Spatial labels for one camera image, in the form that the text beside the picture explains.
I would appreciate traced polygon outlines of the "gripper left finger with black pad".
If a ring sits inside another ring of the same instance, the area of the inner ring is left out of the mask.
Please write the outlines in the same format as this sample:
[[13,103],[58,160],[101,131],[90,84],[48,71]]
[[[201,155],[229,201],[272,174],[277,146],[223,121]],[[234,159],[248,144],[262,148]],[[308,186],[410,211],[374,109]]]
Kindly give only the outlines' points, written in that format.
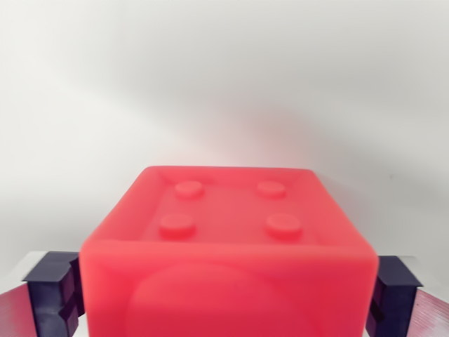
[[73,336],[83,314],[77,252],[31,251],[1,279],[2,336]]

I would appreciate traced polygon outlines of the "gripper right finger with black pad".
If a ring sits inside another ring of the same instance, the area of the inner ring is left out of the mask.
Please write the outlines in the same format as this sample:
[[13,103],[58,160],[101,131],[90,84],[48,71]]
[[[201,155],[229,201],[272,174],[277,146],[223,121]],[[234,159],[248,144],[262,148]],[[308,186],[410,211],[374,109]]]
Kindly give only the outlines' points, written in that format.
[[380,256],[369,336],[447,336],[448,285],[413,256]]

